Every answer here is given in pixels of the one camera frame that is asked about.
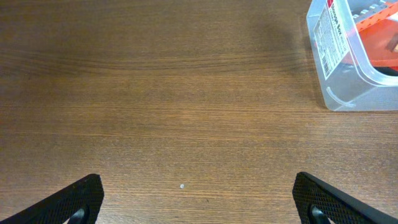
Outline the orange scraper with wooden handle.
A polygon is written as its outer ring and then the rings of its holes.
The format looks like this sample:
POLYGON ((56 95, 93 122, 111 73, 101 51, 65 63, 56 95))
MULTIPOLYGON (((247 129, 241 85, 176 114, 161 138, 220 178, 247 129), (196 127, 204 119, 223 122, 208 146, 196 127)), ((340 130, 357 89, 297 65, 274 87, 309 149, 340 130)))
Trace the orange scraper with wooden handle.
POLYGON ((384 19, 360 32, 351 26, 346 29, 346 36, 349 44, 349 37, 359 36, 373 67, 397 70, 397 21, 384 19))

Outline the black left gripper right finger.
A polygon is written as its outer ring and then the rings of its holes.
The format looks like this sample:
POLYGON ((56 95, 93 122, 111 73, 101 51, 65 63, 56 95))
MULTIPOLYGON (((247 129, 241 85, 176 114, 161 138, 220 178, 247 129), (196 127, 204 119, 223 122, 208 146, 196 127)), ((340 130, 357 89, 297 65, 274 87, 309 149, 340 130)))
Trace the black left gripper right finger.
POLYGON ((292 195, 302 223, 397 224, 397 219, 307 172, 296 175, 292 195))

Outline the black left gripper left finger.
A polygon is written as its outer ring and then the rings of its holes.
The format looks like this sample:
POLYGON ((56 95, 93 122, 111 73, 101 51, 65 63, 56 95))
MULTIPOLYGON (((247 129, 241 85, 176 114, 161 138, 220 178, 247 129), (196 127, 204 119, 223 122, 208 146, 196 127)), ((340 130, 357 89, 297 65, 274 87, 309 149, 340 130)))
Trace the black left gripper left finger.
POLYGON ((100 175, 89 174, 1 223, 95 224, 103 199, 100 175))

